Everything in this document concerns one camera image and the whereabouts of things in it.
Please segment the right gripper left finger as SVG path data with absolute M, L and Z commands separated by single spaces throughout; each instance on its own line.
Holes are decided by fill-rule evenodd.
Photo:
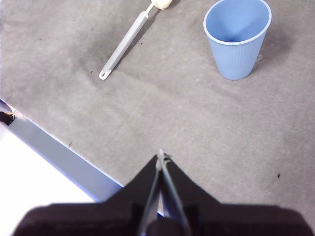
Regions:
M 124 188 L 101 203 L 50 204 L 29 210 L 15 236 L 134 236 L 154 178 L 154 156 Z

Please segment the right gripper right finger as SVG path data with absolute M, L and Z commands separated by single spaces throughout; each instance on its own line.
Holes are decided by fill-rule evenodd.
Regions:
M 224 204 L 194 183 L 170 157 L 162 159 L 169 215 L 191 236 L 312 236 L 302 214 L 275 205 Z

